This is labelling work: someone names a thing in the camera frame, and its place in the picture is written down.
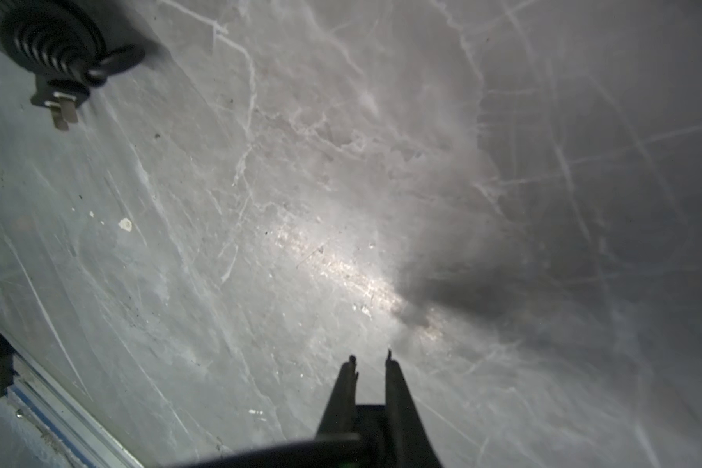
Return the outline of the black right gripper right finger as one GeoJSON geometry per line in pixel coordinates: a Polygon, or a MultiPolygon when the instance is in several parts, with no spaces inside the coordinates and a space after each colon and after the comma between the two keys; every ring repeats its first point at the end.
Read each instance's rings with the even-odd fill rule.
{"type": "Polygon", "coordinates": [[[385,361],[385,407],[397,467],[442,467],[433,450],[398,361],[385,361]]]}

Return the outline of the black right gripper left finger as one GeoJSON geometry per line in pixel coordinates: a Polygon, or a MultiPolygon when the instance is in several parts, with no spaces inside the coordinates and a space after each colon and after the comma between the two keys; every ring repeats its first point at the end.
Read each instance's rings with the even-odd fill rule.
{"type": "Polygon", "coordinates": [[[317,438],[349,436],[356,433],[358,376],[357,359],[350,355],[340,367],[316,432],[317,438]]]}

